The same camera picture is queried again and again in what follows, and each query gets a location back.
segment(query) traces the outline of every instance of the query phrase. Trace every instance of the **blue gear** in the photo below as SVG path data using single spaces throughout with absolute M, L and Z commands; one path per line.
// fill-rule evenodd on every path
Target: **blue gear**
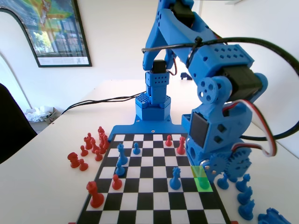
M 249 155 L 250 148 L 239 148 L 229 158 L 224 172 L 229 178 L 241 177 L 251 165 Z

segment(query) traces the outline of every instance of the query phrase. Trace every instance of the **red pawn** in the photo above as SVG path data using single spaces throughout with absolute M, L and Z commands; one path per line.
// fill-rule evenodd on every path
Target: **red pawn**
M 70 153 L 67 156 L 67 159 L 69 161 L 71 161 L 71 167 L 72 168 L 77 168 L 80 165 L 79 160 L 78 160 L 78 155 L 76 153 Z
M 88 182 L 86 189 L 89 194 L 92 195 L 92 199 L 90 200 L 90 205 L 93 208 L 100 207 L 104 202 L 104 196 L 101 193 L 98 193 L 98 187 L 95 181 Z
M 86 156 L 86 155 L 88 154 L 88 151 L 85 150 L 84 146 L 81 146 L 80 149 L 81 149 L 81 151 L 82 151 L 82 152 L 81 152 L 81 156 Z
M 170 135 L 167 136 L 167 140 L 166 140 L 166 142 L 165 142 L 165 145 L 168 146 L 168 147 L 169 147 L 169 146 L 172 146 L 171 136 L 170 136 Z
M 122 186 L 122 181 L 120 179 L 118 179 L 118 175 L 114 174 L 113 175 L 113 183 L 112 183 L 112 188 L 114 190 L 118 190 L 120 189 Z
M 79 159 L 79 163 L 80 163 L 80 167 L 79 167 L 79 169 L 80 169 L 81 171 L 85 171 L 85 170 L 87 170 L 87 168 L 88 168 L 88 164 L 85 163 L 83 159 Z
M 99 150 L 95 150 L 96 156 L 95 156 L 95 160 L 96 161 L 101 161 L 103 159 L 103 156 L 100 154 Z
M 95 153 L 96 150 L 100 150 L 100 147 L 98 147 L 98 146 L 95 144 L 95 139 L 94 139 L 94 138 L 92 139 L 91 143 L 92 143 L 92 145 L 93 145 L 92 153 Z
M 184 155 L 185 154 L 185 137 L 180 137 L 179 138 L 179 147 L 177 148 L 177 153 L 180 155 Z
M 91 144 L 91 139 L 90 138 L 88 138 L 88 137 L 84 137 L 84 142 L 85 142 L 85 148 L 87 149 L 87 150 L 89 150 L 89 149 L 92 149 L 93 148 L 93 145 Z

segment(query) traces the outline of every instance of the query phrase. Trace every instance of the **white wall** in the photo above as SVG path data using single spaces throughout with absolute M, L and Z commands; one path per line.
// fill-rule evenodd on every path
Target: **white wall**
M 247 36 L 268 40 L 299 58 L 299 1 L 243 0 L 203 1 L 201 17 L 222 37 Z M 271 51 L 252 44 L 241 46 L 255 59 L 252 70 L 266 75 L 268 90 L 256 101 L 274 134 L 299 120 L 299 79 L 292 68 Z M 299 157 L 299 133 L 279 140 Z
M 154 24 L 158 0 L 78 0 L 78 4 L 90 68 L 38 68 L 16 20 L 0 13 L 0 53 L 33 107 L 63 110 L 104 79 L 144 78 L 141 48 Z

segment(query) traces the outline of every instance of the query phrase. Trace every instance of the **captured chess piece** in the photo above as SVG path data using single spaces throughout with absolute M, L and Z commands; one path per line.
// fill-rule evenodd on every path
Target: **captured chess piece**
M 84 146 L 81 146 L 80 149 L 82 151 L 81 156 L 86 156 L 88 154 L 88 151 L 84 148 Z
M 88 190 L 89 194 L 92 195 L 90 205 L 93 208 L 100 207 L 104 202 L 104 196 L 103 194 L 98 193 L 97 183 L 95 181 L 88 182 L 86 189 Z
M 77 168 L 80 165 L 79 160 L 78 160 L 78 155 L 76 153 L 70 153 L 67 156 L 67 159 L 69 161 L 71 161 L 71 167 L 72 168 Z
M 167 140 L 165 142 L 165 145 L 168 146 L 168 147 L 172 146 L 171 136 L 170 135 L 167 136 Z
M 85 170 L 87 170 L 87 168 L 88 168 L 88 164 L 85 163 L 83 159 L 80 159 L 80 160 L 79 160 L 79 163 L 80 163 L 80 167 L 79 167 L 79 169 L 80 169 L 81 171 L 85 171 Z

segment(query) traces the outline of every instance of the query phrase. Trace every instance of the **blue pawn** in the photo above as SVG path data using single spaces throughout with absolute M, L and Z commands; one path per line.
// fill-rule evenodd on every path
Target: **blue pawn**
M 118 151 L 120 152 L 120 161 L 122 165 L 125 165 L 128 162 L 128 158 L 125 156 L 125 150 L 123 149 L 123 144 L 117 146 Z
M 117 167 L 117 169 L 116 169 L 115 173 L 118 176 L 123 176 L 125 174 L 125 168 L 121 166 L 121 160 L 117 161 L 116 167 Z
M 138 155 L 140 153 L 140 148 L 138 147 L 138 143 L 137 142 L 134 144 L 133 153 L 135 155 Z
M 238 181 L 235 186 L 237 187 L 237 189 L 244 193 L 247 190 L 247 182 L 250 180 L 250 175 L 249 174 L 245 174 L 243 176 L 243 180 L 242 181 Z
M 228 176 L 226 176 L 226 174 L 223 174 L 223 178 L 218 179 L 217 184 L 221 189 L 226 190 L 229 187 Z
M 169 181 L 169 185 L 172 189 L 177 190 L 181 187 L 181 181 L 179 181 L 181 169 L 178 167 L 173 168 L 173 178 Z
M 251 196 L 252 196 L 252 189 L 251 189 L 251 187 L 249 187 L 249 188 L 247 188 L 245 193 L 238 194 L 238 197 L 237 197 L 238 202 L 242 205 L 246 205 L 250 201 Z
M 254 200 L 250 201 L 246 205 L 240 205 L 238 209 L 240 216 L 242 216 L 242 218 L 246 220 L 253 219 L 252 210 L 254 206 L 255 206 Z

